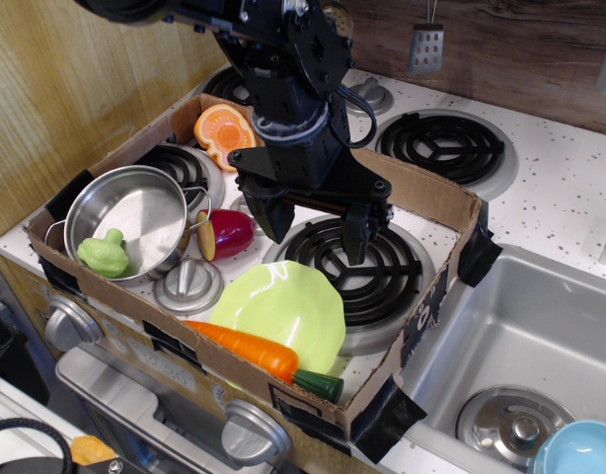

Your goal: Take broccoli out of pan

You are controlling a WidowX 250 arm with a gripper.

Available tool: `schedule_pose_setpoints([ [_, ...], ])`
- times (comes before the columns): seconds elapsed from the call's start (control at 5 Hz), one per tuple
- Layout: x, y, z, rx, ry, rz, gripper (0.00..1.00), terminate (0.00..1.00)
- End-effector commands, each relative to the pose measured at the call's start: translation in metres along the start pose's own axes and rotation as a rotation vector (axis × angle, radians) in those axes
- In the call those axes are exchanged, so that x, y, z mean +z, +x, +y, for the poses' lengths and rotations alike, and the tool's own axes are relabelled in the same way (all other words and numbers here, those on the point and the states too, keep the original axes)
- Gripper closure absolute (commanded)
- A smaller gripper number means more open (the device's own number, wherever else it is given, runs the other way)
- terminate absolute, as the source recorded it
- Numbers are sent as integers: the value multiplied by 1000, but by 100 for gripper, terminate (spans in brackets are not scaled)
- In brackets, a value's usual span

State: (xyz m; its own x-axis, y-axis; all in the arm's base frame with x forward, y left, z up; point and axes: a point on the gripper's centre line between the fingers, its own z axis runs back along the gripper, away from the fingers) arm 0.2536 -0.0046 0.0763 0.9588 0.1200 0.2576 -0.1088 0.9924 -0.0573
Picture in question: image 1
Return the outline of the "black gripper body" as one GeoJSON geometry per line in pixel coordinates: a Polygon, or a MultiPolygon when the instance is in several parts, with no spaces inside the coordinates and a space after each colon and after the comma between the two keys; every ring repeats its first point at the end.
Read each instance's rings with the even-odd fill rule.
{"type": "Polygon", "coordinates": [[[263,147],[234,151],[240,190],[289,190],[288,200],[344,217],[353,203],[380,207],[381,226],[391,218],[391,185],[351,155],[377,131],[370,106],[351,91],[324,100],[297,100],[275,91],[250,93],[253,126],[263,147]]]}

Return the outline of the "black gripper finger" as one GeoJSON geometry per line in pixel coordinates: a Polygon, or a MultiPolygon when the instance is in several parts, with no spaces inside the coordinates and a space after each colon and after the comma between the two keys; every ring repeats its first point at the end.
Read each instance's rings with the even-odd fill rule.
{"type": "Polygon", "coordinates": [[[351,266],[364,262],[369,243],[381,226],[380,207],[371,203],[353,203],[341,219],[341,241],[351,266]]]}
{"type": "Polygon", "coordinates": [[[253,218],[264,234],[274,243],[281,243],[292,226],[295,205],[288,200],[289,190],[242,190],[253,218]]]}

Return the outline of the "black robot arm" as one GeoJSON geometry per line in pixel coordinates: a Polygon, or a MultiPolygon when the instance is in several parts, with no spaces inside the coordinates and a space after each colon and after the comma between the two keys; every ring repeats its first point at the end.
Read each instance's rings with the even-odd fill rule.
{"type": "Polygon", "coordinates": [[[88,1],[108,21],[179,22],[211,31],[242,77],[253,108],[256,148],[230,155],[257,224],[274,242],[305,206],[337,215],[353,265],[391,217],[390,183],[353,157],[348,105],[361,99],[343,84],[351,41],[317,1],[88,1]]]}

